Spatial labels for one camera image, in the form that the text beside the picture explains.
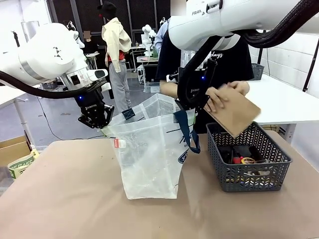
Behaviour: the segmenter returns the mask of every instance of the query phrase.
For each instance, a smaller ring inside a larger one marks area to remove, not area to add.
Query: brown notebook
[[[228,86],[219,90],[228,98],[224,109],[216,106],[216,113],[209,113],[231,136],[237,137],[260,114],[261,110],[242,94]]]

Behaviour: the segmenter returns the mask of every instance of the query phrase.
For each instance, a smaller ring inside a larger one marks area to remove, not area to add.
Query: gray pants
[[[131,108],[130,89],[124,61],[120,62],[120,68],[121,72],[116,73],[114,65],[111,63],[109,66],[111,86],[119,114]]]

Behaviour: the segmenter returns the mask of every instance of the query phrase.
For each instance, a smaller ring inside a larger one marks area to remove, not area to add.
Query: cream jacket
[[[106,41],[108,47],[105,58],[106,66],[108,66],[108,56],[110,56],[115,71],[117,73],[121,72],[119,53],[120,51],[123,51],[124,53],[129,52],[132,41],[129,35],[124,31],[123,26],[117,17],[113,18],[102,27],[102,38]]]

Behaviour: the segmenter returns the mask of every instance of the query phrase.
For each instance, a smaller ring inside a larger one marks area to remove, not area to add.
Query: translucent white bag
[[[123,114],[113,117],[102,129],[107,137],[115,138],[126,196],[176,199],[195,110],[180,111],[173,98],[156,94],[133,112],[135,116],[128,120]]]

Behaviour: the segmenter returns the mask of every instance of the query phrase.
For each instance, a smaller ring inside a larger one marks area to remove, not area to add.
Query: white wall
[[[23,21],[39,21],[40,25],[50,23],[46,0],[0,1],[0,54],[17,48],[13,33],[18,34],[21,45],[26,43],[21,27]]]
[[[294,34],[283,44],[269,48],[270,75],[299,89],[304,87],[318,42],[317,35]],[[257,63],[259,50],[250,47],[252,62]],[[261,64],[268,74],[267,50]],[[317,59],[307,92],[319,98],[319,59]],[[297,124],[292,146],[319,170],[319,122]]]

